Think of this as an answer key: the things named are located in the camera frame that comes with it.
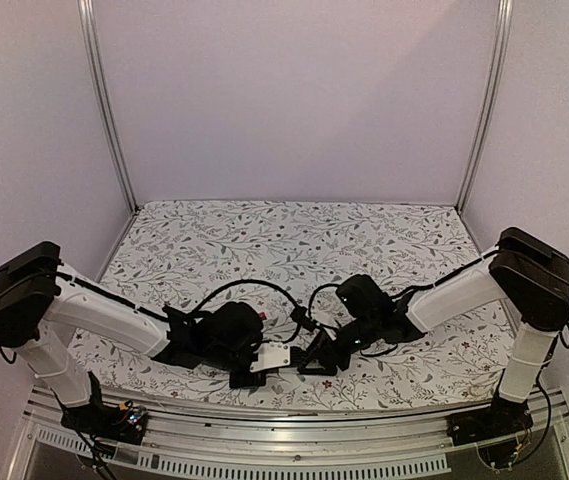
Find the white remote control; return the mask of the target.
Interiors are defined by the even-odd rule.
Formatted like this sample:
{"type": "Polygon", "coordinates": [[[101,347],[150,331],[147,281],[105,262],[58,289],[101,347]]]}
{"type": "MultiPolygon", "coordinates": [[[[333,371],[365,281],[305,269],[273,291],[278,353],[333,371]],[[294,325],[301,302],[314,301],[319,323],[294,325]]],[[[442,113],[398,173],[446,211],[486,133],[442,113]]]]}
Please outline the white remote control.
{"type": "Polygon", "coordinates": [[[273,368],[265,370],[267,380],[280,382],[305,382],[305,376],[300,374],[296,368],[273,368]]]}

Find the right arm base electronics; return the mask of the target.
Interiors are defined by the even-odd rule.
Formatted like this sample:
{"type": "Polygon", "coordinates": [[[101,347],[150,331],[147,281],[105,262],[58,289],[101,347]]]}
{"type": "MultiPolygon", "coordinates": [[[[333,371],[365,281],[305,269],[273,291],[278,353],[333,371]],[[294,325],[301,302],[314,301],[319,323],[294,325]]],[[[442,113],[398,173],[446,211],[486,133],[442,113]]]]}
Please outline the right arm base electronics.
{"type": "Polygon", "coordinates": [[[495,394],[488,406],[446,417],[447,436],[454,446],[486,442],[477,453],[493,470],[514,466],[529,444],[533,419],[528,402],[515,403],[495,394]]]}

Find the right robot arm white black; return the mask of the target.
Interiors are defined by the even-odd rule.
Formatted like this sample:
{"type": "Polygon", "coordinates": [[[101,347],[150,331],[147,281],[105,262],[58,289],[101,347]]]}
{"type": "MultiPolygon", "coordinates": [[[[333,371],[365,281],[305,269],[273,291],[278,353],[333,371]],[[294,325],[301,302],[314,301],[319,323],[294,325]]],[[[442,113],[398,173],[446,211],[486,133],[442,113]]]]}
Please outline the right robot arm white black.
{"type": "Polygon", "coordinates": [[[384,292],[367,274],[335,289],[352,320],[336,333],[320,332],[295,353],[301,374],[334,376],[349,368],[353,354],[383,340],[400,345],[422,339],[445,322],[495,301],[507,300],[521,325],[481,427],[501,436],[516,424],[520,409],[569,325],[569,258],[517,228],[504,230],[495,248],[427,285],[397,294],[384,292]]]}

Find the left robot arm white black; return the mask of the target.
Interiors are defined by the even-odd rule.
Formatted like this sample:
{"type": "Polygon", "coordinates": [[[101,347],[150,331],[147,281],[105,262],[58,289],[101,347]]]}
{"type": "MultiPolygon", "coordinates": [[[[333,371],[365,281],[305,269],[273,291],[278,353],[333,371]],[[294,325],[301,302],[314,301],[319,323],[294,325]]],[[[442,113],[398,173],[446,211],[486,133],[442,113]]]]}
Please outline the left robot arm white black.
{"type": "Polygon", "coordinates": [[[260,386],[267,372],[293,364],[291,346],[264,340],[262,318],[244,302],[214,312],[153,310],[80,275],[57,244],[43,241],[0,266],[0,347],[22,358],[92,434],[112,426],[112,412],[51,323],[109,338],[160,364],[226,371],[239,388],[260,386]]]}

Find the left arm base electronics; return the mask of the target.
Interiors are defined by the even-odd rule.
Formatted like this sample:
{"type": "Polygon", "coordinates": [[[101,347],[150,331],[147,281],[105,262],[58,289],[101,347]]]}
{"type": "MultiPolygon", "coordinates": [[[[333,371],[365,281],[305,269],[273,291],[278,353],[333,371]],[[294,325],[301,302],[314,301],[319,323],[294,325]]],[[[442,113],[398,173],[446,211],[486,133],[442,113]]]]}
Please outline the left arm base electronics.
{"type": "Polygon", "coordinates": [[[148,411],[131,400],[119,406],[103,403],[100,383],[92,372],[88,373],[91,394],[88,403],[63,408],[61,425],[67,429],[121,443],[140,445],[144,438],[148,411]]]}

